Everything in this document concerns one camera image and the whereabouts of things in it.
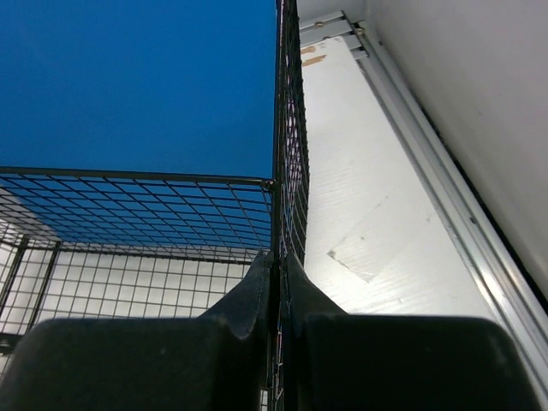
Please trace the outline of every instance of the wire grid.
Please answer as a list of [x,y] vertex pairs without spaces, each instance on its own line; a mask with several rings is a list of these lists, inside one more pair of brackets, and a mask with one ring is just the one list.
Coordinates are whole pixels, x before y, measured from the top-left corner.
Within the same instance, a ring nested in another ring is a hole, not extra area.
[[3,287],[14,261],[19,236],[7,224],[0,224],[0,287]]
[[34,248],[251,261],[271,245],[271,182],[4,169],[0,218]]
[[260,392],[260,406],[261,411],[266,411],[268,409],[268,391],[262,390]]
[[[13,254],[2,248],[0,261],[13,260]],[[196,317],[233,289],[247,268],[245,264],[28,249],[0,314],[0,332],[23,335],[34,324],[53,318]],[[8,361],[9,356],[0,357],[2,372]]]
[[[304,96],[302,92],[301,40],[295,0],[278,1],[279,49],[277,74],[277,146],[273,231],[279,243],[274,247],[282,259],[287,253],[304,262],[307,236],[309,161]],[[272,353],[273,409],[283,409],[282,326],[278,319]]]

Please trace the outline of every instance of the wire cage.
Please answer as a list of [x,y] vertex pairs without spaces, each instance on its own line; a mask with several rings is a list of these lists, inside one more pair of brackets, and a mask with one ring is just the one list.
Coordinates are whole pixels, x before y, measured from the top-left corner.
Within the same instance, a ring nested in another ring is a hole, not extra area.
[[[280,182],[273,200],[273,248],[282,259],[293,253],[305,259],[309,190],[309,162],[304,96],[302,92],[301,40],[297,4],[279,0],[280,43],[277,55],[277,145],[275,176]],[[280,272],[278,265],[278,293]],[[272,409],[283,409],[282,307],[278,307],[272,332]]]
[[45,319],[194,317],[257,252],[304,260],[298,17],[277,6],[273,178],[0,167],[0,372]]

